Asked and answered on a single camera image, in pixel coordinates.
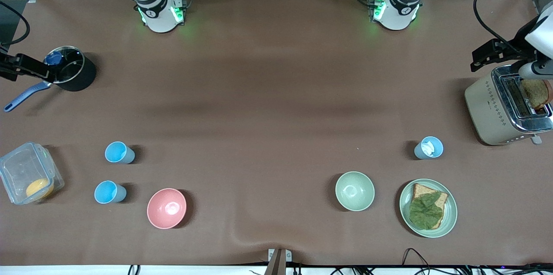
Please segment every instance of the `pink bowl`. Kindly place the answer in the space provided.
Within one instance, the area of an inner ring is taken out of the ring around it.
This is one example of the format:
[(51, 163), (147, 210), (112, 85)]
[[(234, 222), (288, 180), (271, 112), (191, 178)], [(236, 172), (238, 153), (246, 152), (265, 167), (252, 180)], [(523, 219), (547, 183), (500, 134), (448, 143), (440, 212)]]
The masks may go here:
[(173, 228), (186, 213), (186, 199), (175, 189), (162, 189), (148, 202), (148, 220), (156, 228)]

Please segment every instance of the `green bowl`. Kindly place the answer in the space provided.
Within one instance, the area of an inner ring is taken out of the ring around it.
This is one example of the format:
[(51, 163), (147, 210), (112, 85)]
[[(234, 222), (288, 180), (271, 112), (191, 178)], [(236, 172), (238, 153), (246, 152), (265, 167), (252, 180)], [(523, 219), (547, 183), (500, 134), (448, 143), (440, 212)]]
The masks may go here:
[(360, 212), (375, 200), (375, 186), (367, 175), (348, 171), (336, 181), (336, 198), (347, 210)]
[[(444, 218), (436, 230), (423, 230), (417, 228), (409, 219), (409, 206), (411, 205), (411, 199), (413, 198), (413, 187), (415, 186), (415, 183), (448, 193), (448, 199), (446, 200), (444, 207)], [(457, 203), (455, 203), (453, 195), (443, 184), (431, 179), (417, 179), (409, 182), (408, 185), (405, 185), (405, 188), (401, 192), (401, 196), (399, 196), (399, 211), (401, 212), (403, 220), (405, 220), (405, 223), (407, 223), (407, 226), (409, 226), (413, 232), (428, 238), (444, 236), (453, 229), (455, 223), (457, 222)]]

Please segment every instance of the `toaster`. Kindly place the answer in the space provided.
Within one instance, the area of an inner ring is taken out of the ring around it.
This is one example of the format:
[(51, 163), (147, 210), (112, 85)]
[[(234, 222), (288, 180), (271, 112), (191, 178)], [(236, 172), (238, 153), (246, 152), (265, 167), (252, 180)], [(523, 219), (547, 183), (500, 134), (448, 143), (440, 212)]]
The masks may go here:
[(532, 108), (520, 81), (518, 69), (504, 65), (465, 90), (470, 117), (484, 143), (507, 145), (531, 139), (539, 145), (539, 134), (553, 129), (551, 104)]

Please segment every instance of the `blue handle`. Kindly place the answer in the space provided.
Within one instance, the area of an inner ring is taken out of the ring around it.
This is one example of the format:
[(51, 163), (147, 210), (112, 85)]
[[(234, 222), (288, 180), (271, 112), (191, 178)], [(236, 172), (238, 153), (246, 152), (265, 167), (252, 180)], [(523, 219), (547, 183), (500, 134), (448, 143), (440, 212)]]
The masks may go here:
[(21, 104), (21, 102), (24, 102), (27, 98), (29, 98), (32, 94), (35, 92), (40, 92), (41, 90), (45, 90), (50, 88), (50, 83), (47, 82), (40, 82), (39, 84), (35, 84), (31, 86), (30, 88), (27, 88), (25, 92), (22, 92), (21, 95), (17, 96), (12, 102), (6, 104), (4, 107), (4, 112), (10, 112), (13, 109), (15, 109), (18, 105)]

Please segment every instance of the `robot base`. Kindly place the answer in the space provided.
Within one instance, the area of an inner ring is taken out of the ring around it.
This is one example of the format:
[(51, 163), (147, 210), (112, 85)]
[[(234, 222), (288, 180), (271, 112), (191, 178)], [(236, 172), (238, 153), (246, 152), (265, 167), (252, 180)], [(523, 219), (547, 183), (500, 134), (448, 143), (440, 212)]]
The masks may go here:
[(389, 2), (389, 0), (371, 2), (379, 4), (378, 7), (370, 7), (369, 15), (374, 22), (381, 23), (385, 28), (390, 30), (402, 30), (416, 17), (416, 12), (419, 9), (419, 5), (411, 10), (406, 15), (401, 15), (397, 9), (395, 9)]
[(168, 2), (170, 3), (159, 12), (157, 18), (151, 19), (142, 15), (144, 25), (157, 33), (169, 32), (178, 25), (184, 25), (186, 0), (168, 0)]

